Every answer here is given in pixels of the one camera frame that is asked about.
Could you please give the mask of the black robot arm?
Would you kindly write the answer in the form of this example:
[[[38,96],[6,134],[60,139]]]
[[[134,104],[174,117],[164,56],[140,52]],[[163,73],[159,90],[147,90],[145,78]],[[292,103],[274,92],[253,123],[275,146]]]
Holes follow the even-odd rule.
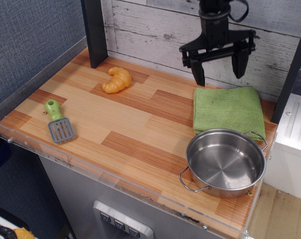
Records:
[[[199,17],[201,34],[193,41],[181,46],[183,65],[190,68],[198,85],[205,85],[202,63],[231,57],[232,69],[236,78],[244,76],[249,56],[255,51],[254,30],[230,30],[229,20],[242,22],[249,13],[247,1],[240,1],[246,6],[245,13],[235,19],[231,15],[229,0],[201,0]]]

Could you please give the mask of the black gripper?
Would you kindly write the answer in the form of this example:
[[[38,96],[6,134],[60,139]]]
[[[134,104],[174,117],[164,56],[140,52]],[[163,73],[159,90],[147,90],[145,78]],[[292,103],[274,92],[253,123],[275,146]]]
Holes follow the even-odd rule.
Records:
[[[237,79],[244,76],[249,55],[255,50],[254,30],[230,30],[230,11],[200,11],[202,33],[195,40],[180,47],[183,65],[191,66],[197,85],[205,86],[202,62],[232,57]]]

